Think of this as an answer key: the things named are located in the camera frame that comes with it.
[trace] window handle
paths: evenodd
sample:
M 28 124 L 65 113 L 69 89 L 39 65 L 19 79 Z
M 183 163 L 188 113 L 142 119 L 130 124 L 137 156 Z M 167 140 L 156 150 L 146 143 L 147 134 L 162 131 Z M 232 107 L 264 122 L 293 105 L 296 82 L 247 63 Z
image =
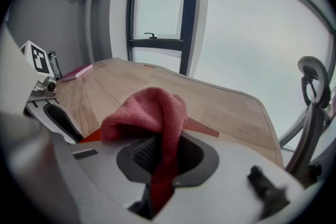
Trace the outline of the window handle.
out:
M 158 39 L 158 37 L 156 37 L 154 33 L 144 33 L 144 34 L 145 34 L 145 35 L 146 35 L 146 34 L 150 34 L 150 35 L 152 35 L 151 37 L 149 37 L 149 39 Z

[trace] window frame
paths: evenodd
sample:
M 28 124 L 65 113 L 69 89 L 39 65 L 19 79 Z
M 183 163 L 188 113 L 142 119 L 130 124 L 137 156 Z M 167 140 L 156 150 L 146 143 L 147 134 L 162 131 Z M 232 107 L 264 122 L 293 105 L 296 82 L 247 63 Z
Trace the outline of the window frame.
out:
M 333 44 L 330 48 L 328 63 L 326 64 L 326 69 L 328 72 L 329 82 L 334 73 L 336 64 L 336 28 L 334 28 L 331 22 L 328 20 L 326 15 L 311 1 L 311 0 L 299 0 L 306 7 L 308 7 L 323 23 L 327 28 L 329 33 L 332 35 Z M 192 46 L 192 39 L 196 35 L 194 33 L 194 25 L 197 25 L 197 20 L 195 21 L 195 14 L 198 12 L 199 7 L 196 6 L 196 0 L 184 0 L 183 2 L 188 3 L 188 5 L 183 5 L 183 15 L 182 15 L 182 27 L 181 27 L 181 39 L 142 39 L 142 40 L 132 40 L 133 36 L 133 19 L 134 19 L 134 0 L 128 0 L 127 4 L 127 50 L 129 61 L 133 61 L 133 47 L 152 47 L 152 48 L 162 48 L 162 49 L 176 49 L 182 51 L 180 74 L 186 75 L 187 68 L 189 65 L 190 51 Z M 291 141 L 303 128 L 303 123 L 305 120 L 305 114 L 302 113 L 294 125 L 289 129 L 289 131 L 279 138 L 280 147 L 283 148 L 289 141 Z

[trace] red object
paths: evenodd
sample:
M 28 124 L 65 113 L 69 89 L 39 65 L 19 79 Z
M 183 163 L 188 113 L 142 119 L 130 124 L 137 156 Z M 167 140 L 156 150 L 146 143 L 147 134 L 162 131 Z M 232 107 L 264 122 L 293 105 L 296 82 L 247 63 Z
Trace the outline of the red object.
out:
M 162 161 L 151 180 L 154 213 L 160 211 L 173 195 L 172 180 L 177 176 L 177 148 L 187 107 L 184 100 L 161 88 L 150 87 L 128 97 L 116 112 L 101 124 L 101 140 L 147 135 L 148 131 L 162 136 Z
M 63 76 L 62 80 L 67 81 L 71 79 L 77 79 L 81 75 L 83 75 L 85 72 L 89 71 L 92 68 L 92 65 L 82 66 L 78 67 L 75 70 L 67 73 L 65 76 Z

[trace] pink towel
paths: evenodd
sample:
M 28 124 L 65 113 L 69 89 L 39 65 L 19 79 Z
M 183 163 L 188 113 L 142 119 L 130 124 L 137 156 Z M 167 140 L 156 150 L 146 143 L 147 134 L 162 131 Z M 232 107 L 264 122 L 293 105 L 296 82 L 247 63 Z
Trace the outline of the pink towel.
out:
M 162 161 L 151 180 L 154 213 L 160 211 L 173 195 L 172 180 L 177 176 L 178 141 L 187 119 L 186 104 L 181 97 L 161 88 L 150 87 L 129 96 L 101 124 L 103 141 L 146 135 L 148 130 L 163 134 Z

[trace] wooden table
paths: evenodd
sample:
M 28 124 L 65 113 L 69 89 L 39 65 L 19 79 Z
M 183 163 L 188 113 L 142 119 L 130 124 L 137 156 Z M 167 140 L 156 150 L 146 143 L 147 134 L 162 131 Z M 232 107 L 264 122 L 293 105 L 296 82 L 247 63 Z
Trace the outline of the wooden table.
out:
M 104 60 L 80 78 L 58 83 L 56 97 L 88 136 L 129 95 L 151 86 L 180 95 L 188 115 L 218 130 L 219 139 L 248 146 L 283 167 L 274 127 L 258 99 L 162 67 L 119 58 Z

